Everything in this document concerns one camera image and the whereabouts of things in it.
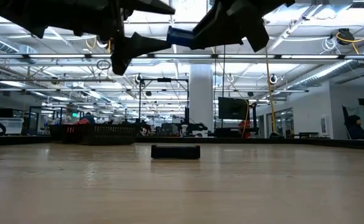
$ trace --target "black basket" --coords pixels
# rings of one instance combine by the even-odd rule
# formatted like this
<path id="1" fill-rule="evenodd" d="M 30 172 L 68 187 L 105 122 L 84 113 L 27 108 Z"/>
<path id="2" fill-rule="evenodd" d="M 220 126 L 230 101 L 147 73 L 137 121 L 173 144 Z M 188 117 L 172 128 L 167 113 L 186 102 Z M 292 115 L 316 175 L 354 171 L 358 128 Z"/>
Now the black basket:
<path id="1" fill-rule="evenodd" d="M 49 125 L 50 137 L 52 141 L 64 144 L 79 143 L 81 141 L 79 125 L 56 124 Z"/>
<path id="2" fill-rule="evenodd" d="M 63 139 L 63 132 L 61 125 L 49 125 L 50 138 L 52 141 L 60 142 Z"/>
<path id="3" fill-rule="evenodd" d="M 82 134 L 81 144 L 89 146 L 133 144 L 138 135 L 135 124 L 84 124 L 75 125 Z"/>

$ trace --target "pipe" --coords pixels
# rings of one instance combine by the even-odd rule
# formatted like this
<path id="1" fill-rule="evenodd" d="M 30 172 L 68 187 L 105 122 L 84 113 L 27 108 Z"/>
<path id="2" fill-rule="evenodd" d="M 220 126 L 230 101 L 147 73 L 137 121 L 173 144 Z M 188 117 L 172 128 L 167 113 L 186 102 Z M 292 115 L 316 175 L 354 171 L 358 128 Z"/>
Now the pipe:
<path id="1" fill-rule="evenodd" d="M 114 82 L 114 80 L 83 80 L 83 79 L 58 79 L 58 80 L 49 80 L 49 79 L 0 79 L 0 82 Z"/>
<path id="2" fill-rule="evenodd" d="M 38 51 L 33 49 L 28 45 L 23 44 L 16 44 L 5 40 L 3 37 L 0 36 L 0 51 L 7 53 L 7 54 L 36 54 Z M 29 64 L 35 63 L 36 59 L 30 58 L 21 58 L 18 59 L 20 62 L 27 62 Z"/>
<path id="3" fill-rule="evenodd" d="M 364 46 L 360 47 L 361 54 L 364 55 Z M 301 85 L 303 86 L 310 86 L 313 84 L 319 84 L 325 80 L 329 80 L 333 77 L 336 77 L 340 74 L 349 72 L 354 70 L 360 66 L 358 60 L 344 60 L 342 62 L 337 62 L 332 65 L 323 65 L 315 70 L 312 70 L 309 73 L 306 73 L 304 76 L 301 77 L 300 80 L 294 80 L 293 82 L 289 83 L 288 85 L 284 85 L 279 87 L 282 90 L 290 90 L 294 88 L 298 88 Z"/>

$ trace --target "red object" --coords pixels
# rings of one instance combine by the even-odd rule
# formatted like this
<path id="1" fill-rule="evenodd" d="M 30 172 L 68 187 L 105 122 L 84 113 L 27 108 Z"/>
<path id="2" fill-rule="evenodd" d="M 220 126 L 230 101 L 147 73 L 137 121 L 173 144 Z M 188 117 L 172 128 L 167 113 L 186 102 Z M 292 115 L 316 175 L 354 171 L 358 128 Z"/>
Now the red object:
<path id="1" fill-rule="evenodd" d="M 247 129 L 249 129 L 249 128 L 251 128 L 251 122 L 250 122 L 250 121 L 242 121 L 242 122 L 240 122 L 240 123 L 238 124 L 238 128 L 240 129 L 241 134 L 243 134 L 244 126 L 245 126 L 245 129 L 246 129 L 246 130 L 247 130 Z M 248 138 L 250 138 L 250 137 L 251 137 L 251 132 L 249 132 L 249 131 L 245 131 L 245 132 L 244 132 L 244 138 L 245 138 L 245 139 L 248 139 Z"/>
<path id="2" fill-rule="evenodd" d="M 86 118 L 83 118 L 80 121 L 77 121 L 75 124 L 89 124 L 89 120 Z"/>

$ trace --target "wall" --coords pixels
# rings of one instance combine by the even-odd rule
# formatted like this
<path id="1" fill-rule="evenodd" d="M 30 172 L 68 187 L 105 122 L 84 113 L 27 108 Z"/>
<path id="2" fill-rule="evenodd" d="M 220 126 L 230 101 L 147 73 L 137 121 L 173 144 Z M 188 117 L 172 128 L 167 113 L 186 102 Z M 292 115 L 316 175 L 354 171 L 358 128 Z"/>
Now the wall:
<path id="1" fill-rule="evenodd" d="M 364 98 L 364 86 L 330 85 L 332 126 L 335 139 L 348 139 L 342 105 L 359 106 L 358 99 Z"/>
<path id="2" fill-rule="evenodd" d="M 328 137 L 333 138 L 330 86 L 328 82 L 322 83 L 320 87 L 309 88 L 308 93 L 293 93 L 288 96 L 287 101 L 279 101 L 274 105 L 275 111 L 288 108 L 292 108 L 294 111 L 294 132 L 296 134 L 299 132 L 321 133 L 320 120 L 323 116 L 327 116 L 329 121 Z M 257 116 L 269 113 L 271 113 L 270 106 L 261 106 L 257 109 Z"/>

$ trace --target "television screen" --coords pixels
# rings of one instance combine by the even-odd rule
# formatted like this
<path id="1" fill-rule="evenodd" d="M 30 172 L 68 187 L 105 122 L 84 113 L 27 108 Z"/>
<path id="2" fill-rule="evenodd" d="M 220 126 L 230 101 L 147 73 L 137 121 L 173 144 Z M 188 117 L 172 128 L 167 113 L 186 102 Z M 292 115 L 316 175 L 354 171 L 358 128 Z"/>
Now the television screen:
<path id="1" fill-rule="evenodd" d="M 247 110 L 248 105 L 243 99 L 219 97 L 219 118 L 220 119 L 240 119 L 249 120 L 250 114 Z"/>

